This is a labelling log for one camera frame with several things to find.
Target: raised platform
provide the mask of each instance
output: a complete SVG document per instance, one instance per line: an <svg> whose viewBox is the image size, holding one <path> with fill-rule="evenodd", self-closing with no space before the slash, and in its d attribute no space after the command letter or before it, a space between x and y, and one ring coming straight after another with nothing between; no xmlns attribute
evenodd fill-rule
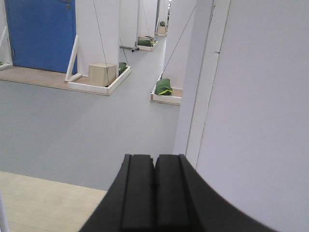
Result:
<svg viewBox="0 0 309 232"><path fill-rule="evenodd" d="M182 102L183 90L180 88L173 88L173 93L168 96L156 95L154 92L155 92L155 86L150 95L150 101L152 102L165 103L171 105L180 105Z"/></svg>
<svg viewBox="0 0 309 232"><path fill-rule="evenodd" d="M127 69L108 87L89 85L88 77L81 77L75 81L68 82L68 88L110 96L117 89L117 87L131 74L131 72L131 67L127 66Z"/></svg>
<svg viewBox="0 0 309 232"><path fill-rule="evenodd" d="M162 36L162 37L166 37L168 35L168 33L164 33L164 34L161 34L161 33L157 33L157 36Z"/></svg>
<svg viewBox="0 0 309 232"><path fill-rule="evenodd" d="M12 232L78 232L106 191L0 172Z"/></svg>
<svg viewBox="0 0 309 232"><path fill-rule="evenodd" d="M152 52L157 46L158 46L158 41L156 41L152 47L138 45L137 48L139 50Z"/></svg>

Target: light wooden floor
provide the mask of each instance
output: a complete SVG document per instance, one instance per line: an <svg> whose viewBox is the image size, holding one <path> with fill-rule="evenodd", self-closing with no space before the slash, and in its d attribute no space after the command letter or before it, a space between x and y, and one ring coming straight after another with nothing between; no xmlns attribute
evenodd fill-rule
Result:
<svg viewBox="0 0 309 232"><path fill-rule="evenodd" d="M71 91L92 93L88 91L81 91L68 88L68 84L65 83L64 81L65 76L66 76L65 73L51 72L38 69L29 69L22 67L10 67L0 71L0 80L2 81L12 81L35 86L44 86L44 87L59 88ZM81 84L88 84L88 77L81 77L75 82Z"/></svg>
<svg viewBox="0 0 309 232"><path fill-rule="evenodd" d="M0 172L10 232L77 232L106 191Z"/></svg>

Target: hanging rope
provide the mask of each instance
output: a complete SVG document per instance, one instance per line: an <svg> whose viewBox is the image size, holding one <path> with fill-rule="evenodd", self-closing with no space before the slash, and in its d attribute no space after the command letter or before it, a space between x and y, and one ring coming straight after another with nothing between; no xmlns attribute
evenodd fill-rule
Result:
<svg viewBox="0 0 309 232"><path fill-rule="evenodd" d="M124 49L124 46L123 46L123 44L122 44L122 41L121 41L121 39L120 39L120 43L121 43L121 46L122 46L122 50L123 50L123 52L124 52L124 55L125 55L125 58L126 58L126 63L129 65L129 61L127 60L127 57L126 57L126 52L125 52L125 49Z"/></svg>
<svg viewBox="0 0 309 232"><path fill-rule="evenodd" d="M180 37L179 37L179 39L178 39L178 41L177 41L177 43L176 43L175 47L174 47L174 50L173 50L172 54L171 54L171 55L170 55L170 57L169 57L169 60L168 60L168 62L167 62L167 64L166 64L166 66L165 66L165 68L164 68L164 70L163 70L163 72L162 72L161 77L163 76L163 73L165 72L165 69L167 68L167 66L168 66L168 64L169 64L170 59L172 58L172 56L173 56L173 54L174 54L174 52L175 52L175 50L176 50L176 48L177 48L177 45L178 45L178 43L179 43L180 39L181 39L181 38L182 38L182 36L183 36L184 30L186 29L186 27L187 27L187 25L188 25L188 23L189 23L189 21L190 21L190 19L191 19L192 15L193 15L193 12L194 12L195 8L196 8L196 5L194 6L194 8L193 8L193 10L192 10L192 12L191 12L191 14L190 14L190 17L189 17L189 19L188 19L187 23L186 23L186 24L185 24L185 26L184 26L184 29L183 29L183 31L182 31L182 33L181 33L181 35L180 35Z"/></svg>
<svg viewBox="0 0 309 232"><path fill-rule="evenodd" d="M143 1L143 0L141 0L141 4L143 5L143 10L144 10L144 15L145 15L145 21L146 21L146 26L147 26L147 30L148 30L148 36L150 36L149 27L148 27L148 23L147 23L146 12L145 12L145 7L144 7L144 1Z"/></svg>
<svg viewBox="0 0 309 232"><path fill-rule="evenodd" d="M101 38L101 45L102 45L102 50L103 50L103 55L104 55L104 60L105 60L105 65L106 65L107 81L108 81L108 85L110 85L110 80L109 80L109 77L108 77L108 66L107 66L106 57L105 57L105 52L104 52L104 46L103 46L103 40L102 40L100 25L99 25L99 23L98 23L98 14L97 14L97 9L96 9L95 0L93 0L93 6L94 6L94 8L95 8L95 13L96 13L96 18L97 18L97 24L98 24L98 31L99 31L100 38Z"/></svg>

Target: white partition wall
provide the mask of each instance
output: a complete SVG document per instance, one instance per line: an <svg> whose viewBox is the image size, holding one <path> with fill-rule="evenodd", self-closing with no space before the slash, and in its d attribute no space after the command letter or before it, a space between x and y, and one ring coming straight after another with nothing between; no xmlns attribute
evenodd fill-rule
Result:
<svg viewBox="0 0 309 232"><path fill-rule="evenodd" d="M165 23L167 23L168 7L169 7L169 0L160 0L159 22L164 21Z"/></svg>
<svg viewBox="0 0 309 232"><path fill-rule="evenodd" d="M169 18L169 36L167 37L166 51L164 58L164 67L166 67L169 58L182 34L185 25L190 18L196 4L196 0L173 0L170 8ZM163 78L169 78L171 86L174 88L183 88L184 74L188 61L189 46L192 33L194 13L180 39L176 50L163 73Z"/></svg>
<svg viewBox="0 0 309 232"><path fill-rule="evenodd" d="M231 0L209 108L192 121L199 174L280 232L309 231L308 12L306 0Z"/></svg>
<svg viewBox="0 0 309 232"><path fill-rule="evenodd" d="M139 36L155 37L156 0L140 0Z"/></svg>
<svg viewBox="0 0 309 232"><path fill-rule="evenodd" d="M120 4L120 39L122 46L134 48L139 29L140 0L121 0Z"/></svg>
<svg viewBox="0 0 309 232"><path fill-rule="evenodd" d="M186 67L182 104L175 138L174 154L185 154L206 38L211 18L212 0L197 0L188 63Z"/></svg>
<svg viewBox="0 0 309 232"><path fill-rule="evenodd" d="M6 26L7 21L4 0L0 0L0 37L2 35L4 27ZM2 46L0 48L0 62L12 63L10 41L7 39L2 42Z"/></svg>
<svg viewBox="0 0 309 232"><path fill-rule="evenodd" d="M75 0L78 72L88 75L89 64L104 63L92 0ZM120 0L95 0L107 63L118 65Z"/></svg>

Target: green bag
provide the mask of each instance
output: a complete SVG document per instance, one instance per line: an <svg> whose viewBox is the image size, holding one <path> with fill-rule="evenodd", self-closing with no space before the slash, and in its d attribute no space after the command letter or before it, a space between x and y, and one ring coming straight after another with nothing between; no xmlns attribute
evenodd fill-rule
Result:
<svg viewBox="0 0 309 232"><path fill-rule="evenodd" d="M171 95L173 89L170 87L170 80L168 78L158 80L155 85L156 95Z"/></svg>
<svg viewBox="0 0 309 232"><path fill-rule="evenodd" d="M150 47L151 42L150 42L150 40L139 40L137 45Z"/></svg>
<svg viewBox="0 0 309 232"><path fill-rule="evenodd" d="M126 63L119 62L119 76L126 70Z"/></svg>

